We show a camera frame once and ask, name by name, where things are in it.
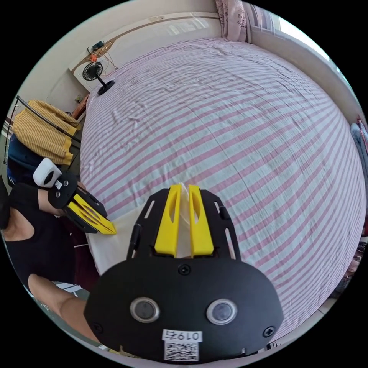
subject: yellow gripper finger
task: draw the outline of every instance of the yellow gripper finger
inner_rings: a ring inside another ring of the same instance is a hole
[[[196,185],[189,185],[189,218],[191,225],[192,258],[195,256],[211,255],[214,252],[214,245],[200,189]]]
[[[177,237],[179,234],[180,197],[181,185],[172,185],[154,245],[156,253],[171,255],[174,258],[176,258]]]
[[[78,215],[81,219],[83,219],[101,234],[116,234],[113,223],[95,211],[79,194],[76,194],[73,199],[76,203],[71,201],[68,207],[76,215]]]

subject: screw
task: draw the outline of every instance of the screw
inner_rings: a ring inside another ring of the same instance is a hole
[[[263,331],[263,337],[270,337],[273,335],[274,332],[275,332],[275,328],[273,326],[267,327]]]
[[[96,323],[96,322],[93,323],[93,329],[98,334],[101,334],[104,331],[104,329],[102,328],[102,326],[99,323]]]
[[[186,264],[182,264],[181,266],[179,266],[179,274],[182,276],[187,276],[190,274],[191,272],[191,268]]]

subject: black tank top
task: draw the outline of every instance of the black tank top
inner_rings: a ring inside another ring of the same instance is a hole
[[[50,281],[74,284],[75,252],[70,234],[62,222],[43,212],[38,205],[38,189],[16,184],[9,195],[10,207],[18,210],[34,227],[27,240],[7,241],[13,267],[24,286],[34,273]]]

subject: qr code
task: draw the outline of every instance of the qr code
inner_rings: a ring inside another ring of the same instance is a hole
[[[165,360],[198,361],[198,343],[175,343],[165,341]]]

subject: fan stand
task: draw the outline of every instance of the fan stand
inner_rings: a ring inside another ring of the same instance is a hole
[[[106,91],[108,91],[115,84],[113,80],[105,83],[100,77],[97,77],[97,79],[102,84],[102,87],[97,92],[99,96],[103,95]]]

